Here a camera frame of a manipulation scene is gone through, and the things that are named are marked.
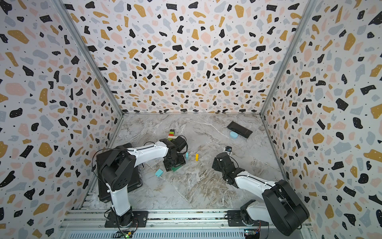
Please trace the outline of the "dark green long lego brick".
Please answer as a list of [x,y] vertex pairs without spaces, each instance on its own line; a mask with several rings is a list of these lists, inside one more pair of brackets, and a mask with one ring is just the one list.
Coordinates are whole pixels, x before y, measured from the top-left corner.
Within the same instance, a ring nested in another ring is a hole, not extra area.
[[172,167],[172,171],[175,172],[177,171],[178,169],[180,169],[182,166],[178,166],[178,167]]

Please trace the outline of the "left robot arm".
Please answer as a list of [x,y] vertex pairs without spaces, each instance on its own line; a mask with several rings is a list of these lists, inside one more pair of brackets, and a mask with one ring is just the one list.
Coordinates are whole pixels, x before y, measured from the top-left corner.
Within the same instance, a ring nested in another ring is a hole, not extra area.
[[186,164],[187,139],[181,135],[174,139],[161,139],[141,147],[125,144],[96,155],[96,176],[110,195],[112,206],[106,227],[129,227],[135,223],[143,227],[147,212],[134,212],[128,199],[129,188],[140,181],[139,165],[162,158],[165,170],[174,171]]

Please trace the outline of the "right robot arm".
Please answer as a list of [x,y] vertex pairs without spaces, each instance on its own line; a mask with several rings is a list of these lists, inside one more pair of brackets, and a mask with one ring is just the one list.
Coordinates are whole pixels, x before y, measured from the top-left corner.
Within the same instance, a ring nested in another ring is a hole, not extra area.
[[222,179],[237,189],[246,190],[261,200],[248,201],[239,210],[229,210],[229,226],[274,225],[279,232],[290,236],[310,217],[309,211],[289,183],[267,181],[235,166],[234,159],[227,153],[218,154],[212,169],[222,173]]

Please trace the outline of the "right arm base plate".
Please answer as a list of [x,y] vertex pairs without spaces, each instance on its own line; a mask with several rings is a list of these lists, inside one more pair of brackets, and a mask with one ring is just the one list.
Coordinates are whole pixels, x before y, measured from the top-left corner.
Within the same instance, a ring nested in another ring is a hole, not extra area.
[[258,227],[268,226],[268,222],[253,220],[243,210],[229,210],[224,215],[230,227]]

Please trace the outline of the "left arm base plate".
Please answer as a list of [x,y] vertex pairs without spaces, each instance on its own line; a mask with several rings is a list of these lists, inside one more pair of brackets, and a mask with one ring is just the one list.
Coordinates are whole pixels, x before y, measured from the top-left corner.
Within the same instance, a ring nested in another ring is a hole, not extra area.
[[106,216],[105,228],[145,228],[148,219],[148,211],[128,211],[123,216],[118,216],[111,210]]

